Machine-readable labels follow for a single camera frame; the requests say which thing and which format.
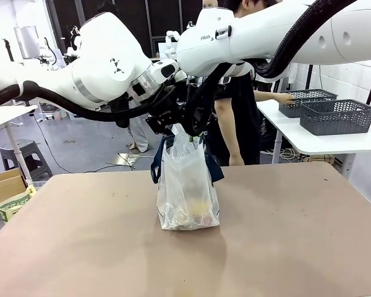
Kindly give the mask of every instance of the dark blue strap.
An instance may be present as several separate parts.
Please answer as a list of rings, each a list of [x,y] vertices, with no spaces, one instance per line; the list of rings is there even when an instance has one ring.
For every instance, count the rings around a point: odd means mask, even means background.
[[[156,154],[154,156],[153,163],[151,164],[151,177],[155,184],[158,184],[158,181],[160,180],[161,177],[162,154],[165,142],[168,141],[170,143],[171,142],[170,140],[171,141],[174,140],[174,135],[162,137],[160,146],[158,147],[158,150],[156,151]],[[213,158],[211,154],[209,153],[205,154],[205,161],[210,172],[211,181],[213,183],[224,178],[224,174],[221,170],[221,167],[217,164],[216,160]]]
[[[162,153],[163,153],[165,142],[167,140],[173,141],[173,139],[174,139],[174,135],[163,136],[161,139],[160,146],[158,147],[158,150],[155,153],[153,163],[151,164],[151,177],[155,184],[158,184],[158,181],[160,180],[160,177],[161,177]]]

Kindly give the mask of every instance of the stool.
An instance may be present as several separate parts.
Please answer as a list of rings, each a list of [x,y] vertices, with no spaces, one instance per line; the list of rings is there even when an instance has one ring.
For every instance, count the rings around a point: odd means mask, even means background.
[[[49,176],[52,176],[51,169],[49,168],[46,160],[43,157],[43,154],[40,152],[36,142],[27,139],[19,139],[16,140],[19,146],[19,150],[22,152],[22,156],[25,159],[25,163],[27,168],[30,171],[30,176],[33,178],[37,178],[44,173],[48,173]],[[33,158],[33,154],[36,154],[39,160]],[[18,160],[15,156],[14,149],[12,148],[11,144],[3,145],[0,148],[0,154],[2,159],[2,164],[4,165],[4,169],[10,170],[13,168],[18,168]],[[8,160],[11,160],[14,163],[14,166],[10,168],[8,164]]]

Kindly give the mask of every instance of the tabletop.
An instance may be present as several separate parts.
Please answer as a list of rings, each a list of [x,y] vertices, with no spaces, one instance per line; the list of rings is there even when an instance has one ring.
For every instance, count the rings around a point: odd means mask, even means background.
[[[197,231],[161,230],[148,171],[54,176],[0,231],[0,296],[371,295],[371,205],[330,165],[224,175]]]
[[[29,111],[37,109],[38,106],[0,106],[0,125],[5,124],[12,119],[15,119]]]
[[[258,109],[280,130],[285,138],[300,152],[307,155],[371,152],[371,127],[368,133],[332,136],[315,136],[279,111],[274,100],[257,102]]]

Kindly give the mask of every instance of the metal table leg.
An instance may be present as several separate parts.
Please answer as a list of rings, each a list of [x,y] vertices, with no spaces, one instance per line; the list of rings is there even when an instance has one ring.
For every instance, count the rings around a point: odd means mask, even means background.
[[[349,153],[345,156],[344,163],[342,164],[341,174],[346,179],[349,179],[349,177],[351,175],[352,166],[353,166],[355,157],[356,157],[355,153]]]
[[[279,163],[280,150],[282,148],[282,132],[278,130],[276,133],[275,147],[273,149],[272,164]]]
[[[25,159],[23,159],[22,153],[19,150],[17,142],[14,139],[14,135],[12,133],[10,123],[6,123],[6,131],[7,131],[7,134],[8,134],[8,138],[10,138],[12,148],[14,149],[15,156],[17,157],[19,165],[20,165],[20,167],[21,167],[21,169],[22,169],[22,171],[23,171],[23,173],[26,177],[26,183],[28,184],[28,186],[32,186],[33,185],[32,177],[30,176],[29,169],[27,169]]]

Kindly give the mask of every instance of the white tabletop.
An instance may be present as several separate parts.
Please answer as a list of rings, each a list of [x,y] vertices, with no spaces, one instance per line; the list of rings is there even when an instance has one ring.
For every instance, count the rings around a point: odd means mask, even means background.
[[[37,109],[38,106],[0,106],[0,125],[5,124],[29,111]]]
[[[299,124],[299,118],[290,119],[279,112],[274,100],[257,102],[259,110],[283,133],[300,153],[307,155],[371,152],[371,127],[368,133],[315,136]]]

